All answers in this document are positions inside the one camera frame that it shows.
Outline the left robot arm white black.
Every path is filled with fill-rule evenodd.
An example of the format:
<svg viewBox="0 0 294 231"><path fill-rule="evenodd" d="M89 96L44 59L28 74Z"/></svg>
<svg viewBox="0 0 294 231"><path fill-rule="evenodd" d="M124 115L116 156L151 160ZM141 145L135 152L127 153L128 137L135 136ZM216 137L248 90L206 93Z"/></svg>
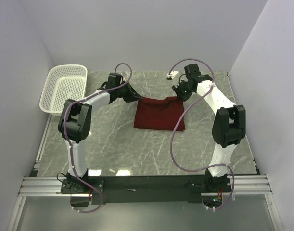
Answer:
<svg viewBox="0 0 294 231"><path fill-rule="evenodd" d="M85 159L85 139L91 128L92 113L122 98L126 103L142 99L124 77L118 73L110 73L92 95L79 100L66 100L58 131L67 145L69 169L66 180L77 193L88 190L88 167Z"/></svg>

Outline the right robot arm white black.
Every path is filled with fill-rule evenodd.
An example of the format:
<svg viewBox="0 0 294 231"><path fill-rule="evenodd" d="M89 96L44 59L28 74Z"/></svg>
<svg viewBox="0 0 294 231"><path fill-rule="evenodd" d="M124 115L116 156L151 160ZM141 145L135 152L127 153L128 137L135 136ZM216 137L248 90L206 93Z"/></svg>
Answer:
<svg viewBox="0 0 294 231"><path fill-rule="evenodd" d="M245 137L246 110L243 105L236 105L229 100L215 85L214 74L203 75L197 64L184 68L186 80L181 80L178 71L169 71L167 79L173 82L172 90L183 101L192 94L198 94L215 114L212 137L215 148L209 167L205 169L204 188L215 192L226 186L228 165L231 156Z"/></svg>

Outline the dark red t shirt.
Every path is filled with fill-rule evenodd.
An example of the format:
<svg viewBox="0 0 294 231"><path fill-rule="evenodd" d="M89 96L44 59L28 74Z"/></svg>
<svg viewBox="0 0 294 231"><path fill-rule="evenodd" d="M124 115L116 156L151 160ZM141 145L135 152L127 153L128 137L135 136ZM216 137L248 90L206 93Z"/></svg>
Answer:
<svg viewBox="0 0 294 231"><path fill-rule="evenodd" d="M173 131L183 112L183 101L176 96L163 100L144 97L138 101L133 127Z"/></svg>

